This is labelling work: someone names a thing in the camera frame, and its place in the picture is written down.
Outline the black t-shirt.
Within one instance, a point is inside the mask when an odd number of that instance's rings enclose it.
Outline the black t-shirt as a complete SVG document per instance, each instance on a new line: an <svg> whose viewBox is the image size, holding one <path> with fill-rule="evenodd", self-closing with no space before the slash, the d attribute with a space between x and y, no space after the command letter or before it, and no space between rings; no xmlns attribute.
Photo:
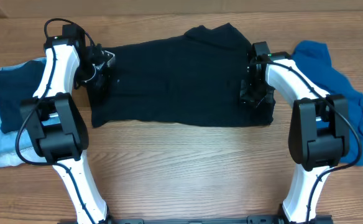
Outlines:
<svg viewBox="0 0 363 224"><path fill-rule="evenodd" d="M183 35L111 48L115 64L102 99L88 91L91 123L140 120L206 127L268 125L273 93L240 97L250 75L251 43L232 25L194 27Z"/></svg>

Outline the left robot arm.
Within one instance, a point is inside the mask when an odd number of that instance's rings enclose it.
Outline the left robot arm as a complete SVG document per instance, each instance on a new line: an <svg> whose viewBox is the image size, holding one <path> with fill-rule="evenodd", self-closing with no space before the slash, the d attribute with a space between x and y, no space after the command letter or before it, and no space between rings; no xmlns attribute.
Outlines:
<svg viewBox="0 0 363 224"><path fill-rule="evenodd" d="M113 223L87 158L88 130L71 96L84 86L102 98L115 62L78 24L65 20L62 33L47 36L46 64L33 97L22 101L21 131L27 131L35 153L63 180L76 211L76 223Z"/></svg>

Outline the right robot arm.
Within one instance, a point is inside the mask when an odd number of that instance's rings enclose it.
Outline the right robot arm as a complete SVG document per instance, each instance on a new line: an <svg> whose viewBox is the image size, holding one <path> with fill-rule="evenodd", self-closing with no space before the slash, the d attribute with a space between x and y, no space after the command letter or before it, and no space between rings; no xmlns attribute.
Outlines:
<svg viewBox="0 0 363 224"><path fill-rule="evenodd" d="M296 166L278 214L251 215L247 222L332 223L331 216L316 215L316 204L331 170L349 152L347 100L316 86L288 53L272 53L266 42L252 45L248 62L240 103L258 107L275 90L283 96L292 108L288 148Z"/></svg>

